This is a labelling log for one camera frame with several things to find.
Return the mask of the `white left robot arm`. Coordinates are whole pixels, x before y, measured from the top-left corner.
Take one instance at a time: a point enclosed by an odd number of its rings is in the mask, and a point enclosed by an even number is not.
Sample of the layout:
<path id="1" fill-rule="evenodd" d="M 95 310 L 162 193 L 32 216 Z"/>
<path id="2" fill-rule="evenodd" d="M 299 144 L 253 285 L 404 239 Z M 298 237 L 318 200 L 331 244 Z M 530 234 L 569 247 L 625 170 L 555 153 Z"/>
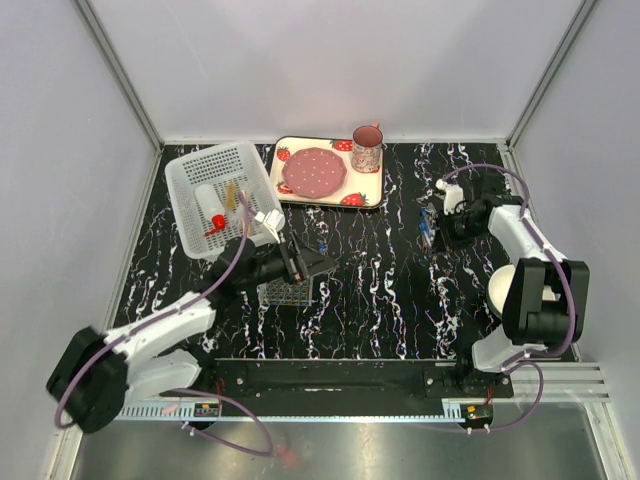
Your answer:
<path id="1" fill-rule="evenodd" d="M 208 394 L 216 372 L 179 343 L 209 331 L 243 292 L 275 280 L 299 284 L 336 266 L 294 236 L 261 247 L 245 236 L 230 240 L 203 288 L 123 327 L 100 332 L 88 326 L 71 337 L 46 382 L 57 403 L 55 426 L 95 433 L 132 402 L 183 389 Z"/>

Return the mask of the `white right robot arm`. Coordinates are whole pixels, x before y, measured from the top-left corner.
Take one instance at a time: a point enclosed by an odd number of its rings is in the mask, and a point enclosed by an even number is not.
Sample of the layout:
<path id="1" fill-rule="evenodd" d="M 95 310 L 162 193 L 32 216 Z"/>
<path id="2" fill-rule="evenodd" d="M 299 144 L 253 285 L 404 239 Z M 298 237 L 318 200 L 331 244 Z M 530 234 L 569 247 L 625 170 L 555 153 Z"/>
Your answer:
<path id="1" fill-rule="evenodd" d="M 436 225 L 445 247 L 488 235 L 509 258 L 486 288 L 487 305 L 500 324 L 473 343 L 470 362 L 453 374 L 457 390 L 472 397 L 488 387 L 489 373 L 506 373 L 519 361 L 560 357 L 570 349 L 583 331 L 590 270 L 549 242 L 525 195 L 489 187 L 467 196 L 449 176 L 436 188 L 443 195 Z"/>

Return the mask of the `brown test tube brush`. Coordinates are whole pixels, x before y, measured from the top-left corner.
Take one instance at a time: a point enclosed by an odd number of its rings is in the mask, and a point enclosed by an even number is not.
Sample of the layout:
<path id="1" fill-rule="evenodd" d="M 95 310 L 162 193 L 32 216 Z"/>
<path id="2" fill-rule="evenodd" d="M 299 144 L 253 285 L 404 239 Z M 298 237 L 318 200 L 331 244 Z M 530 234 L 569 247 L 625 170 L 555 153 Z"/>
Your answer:
<path id="1" fill-rule="evenodd" d="M 237 188 L 236 185 L 230 183 L 226 186 L 224 207 L 227 214 L 231 214 L 236 205 Z"/>

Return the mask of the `clear test tube rack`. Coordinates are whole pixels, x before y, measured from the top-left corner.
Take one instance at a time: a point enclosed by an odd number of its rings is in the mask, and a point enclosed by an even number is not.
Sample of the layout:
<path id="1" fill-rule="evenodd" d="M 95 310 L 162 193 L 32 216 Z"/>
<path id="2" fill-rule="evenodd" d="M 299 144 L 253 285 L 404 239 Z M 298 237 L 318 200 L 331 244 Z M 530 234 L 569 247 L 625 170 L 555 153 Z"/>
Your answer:
<path id="1" fill-rule="evenodd" d="M 258 299 L 262 305 L 307 307 L 313 302 L 312 295 L 312 278 L 300 284 L 289 284 L 277 279 L 258 287 Z"/>

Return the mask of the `wooden test tube clamp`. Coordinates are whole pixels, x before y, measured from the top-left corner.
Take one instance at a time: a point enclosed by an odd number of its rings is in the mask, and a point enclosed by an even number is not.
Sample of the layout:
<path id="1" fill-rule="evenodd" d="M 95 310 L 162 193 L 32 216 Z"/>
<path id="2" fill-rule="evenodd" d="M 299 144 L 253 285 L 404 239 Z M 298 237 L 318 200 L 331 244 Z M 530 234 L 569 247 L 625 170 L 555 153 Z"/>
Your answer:
<path id="1" fill-rule="evenodd" d="M 250 202 L 249 202 L 249 193 L 247 190 L 242 190 L 240 192 L 240 201 L 242 203 L 243 211 L 244 211 L 243 213 L 244 230 L 246 232 L 246 237 L 249 238 L 252 233 L 252 227 L 251 227 L 252 213 L 251 213 Z"/>

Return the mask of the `white red-capped wash bottle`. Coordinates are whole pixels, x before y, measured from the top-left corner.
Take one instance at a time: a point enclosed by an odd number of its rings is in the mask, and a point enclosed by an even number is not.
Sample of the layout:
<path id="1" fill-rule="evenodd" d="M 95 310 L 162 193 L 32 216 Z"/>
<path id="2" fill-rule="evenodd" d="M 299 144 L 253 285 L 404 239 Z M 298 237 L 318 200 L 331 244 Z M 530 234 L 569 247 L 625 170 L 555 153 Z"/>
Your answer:
<path id="1" fill-rule="evenodd" d="M 215 188 L 210 184 L 203 184 L 196 188 L 194 195 L 206 220 L 204 236 L 224 231 L 227 226 L 225 210 Z"/>

